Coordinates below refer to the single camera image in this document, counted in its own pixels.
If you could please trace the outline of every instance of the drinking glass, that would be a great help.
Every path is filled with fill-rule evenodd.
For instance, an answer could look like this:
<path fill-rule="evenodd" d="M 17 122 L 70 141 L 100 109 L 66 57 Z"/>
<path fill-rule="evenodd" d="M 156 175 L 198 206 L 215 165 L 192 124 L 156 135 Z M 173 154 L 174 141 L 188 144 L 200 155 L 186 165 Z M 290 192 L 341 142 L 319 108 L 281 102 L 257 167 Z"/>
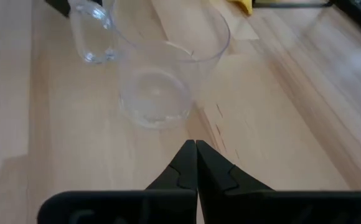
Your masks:
<path fill-rule="evenodd" d="M 88 63 L 115 61 L 120 105 L 149 128 L 179 124 L 229 45 L 225 19 L 204 0 L 70 0 L 75 44 Z"/>

